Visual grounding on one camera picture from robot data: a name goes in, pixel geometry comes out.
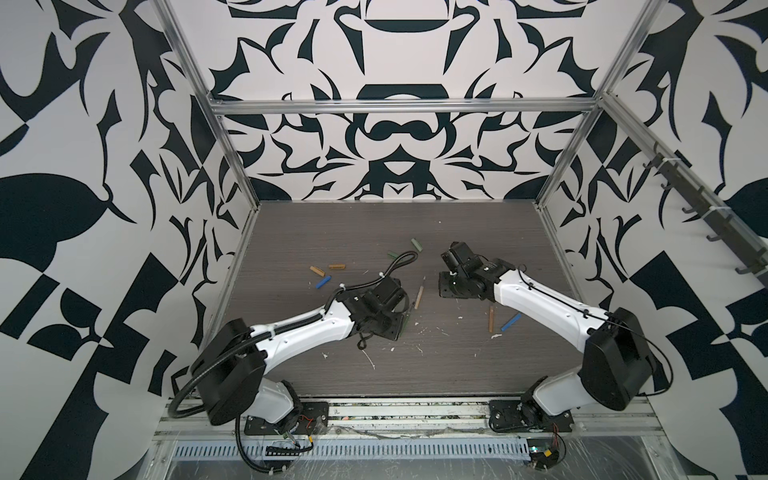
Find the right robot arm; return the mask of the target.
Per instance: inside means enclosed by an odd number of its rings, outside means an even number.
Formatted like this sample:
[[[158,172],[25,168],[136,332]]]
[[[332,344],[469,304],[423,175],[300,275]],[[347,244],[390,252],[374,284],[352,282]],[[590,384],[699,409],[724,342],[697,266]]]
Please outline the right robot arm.
[[[522,407],[532,414],[555,417],[591,404],[622,411],[645,394],[643,388],[668,362],[626,309],[610,312],[581,303],[533,279],[523,266],[488,259],[464,242],[452,243],[441,258],[447,267],[439,275],[441,297],[511,308],[582,354],[579,367],[546,377],[525,393]]]

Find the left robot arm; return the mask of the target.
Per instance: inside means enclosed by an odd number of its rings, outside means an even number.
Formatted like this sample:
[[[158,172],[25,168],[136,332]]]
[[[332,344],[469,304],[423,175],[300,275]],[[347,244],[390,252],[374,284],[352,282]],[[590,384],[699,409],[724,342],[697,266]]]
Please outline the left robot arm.
[[[190,368],[191,377],[167,407],[173,419],[206,414],[213,426],[252,417],[279,434],[292,431],[304,406],[292,384],[268,379],[277,366],[319,346],[356,338],[364,350],[374,337],[399,338],[410,299],[394,272],[414,263],[415,251],[398,255],[379,275],[341,285],[326,302],[270,324],[226,323]]]

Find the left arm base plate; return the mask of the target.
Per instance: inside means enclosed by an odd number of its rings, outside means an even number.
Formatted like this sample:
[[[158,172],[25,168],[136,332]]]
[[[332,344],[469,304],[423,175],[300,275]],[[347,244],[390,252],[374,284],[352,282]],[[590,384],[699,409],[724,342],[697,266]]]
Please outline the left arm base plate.
[[[264,419],[247,416],[244,434],[246,436],[283,435],[312,435],[319,433],[327,426],[329,416],[328,402],[302,402],[294,407],[277,423],[269,423]]]

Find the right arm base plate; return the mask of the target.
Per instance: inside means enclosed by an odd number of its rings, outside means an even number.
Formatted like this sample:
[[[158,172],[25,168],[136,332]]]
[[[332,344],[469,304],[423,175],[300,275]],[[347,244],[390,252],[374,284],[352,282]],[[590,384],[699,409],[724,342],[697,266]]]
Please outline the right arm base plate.
[[[491,400],[489,427],[496,433],[568,433],[573,419],[569,411],[549,416],[533,401]]]

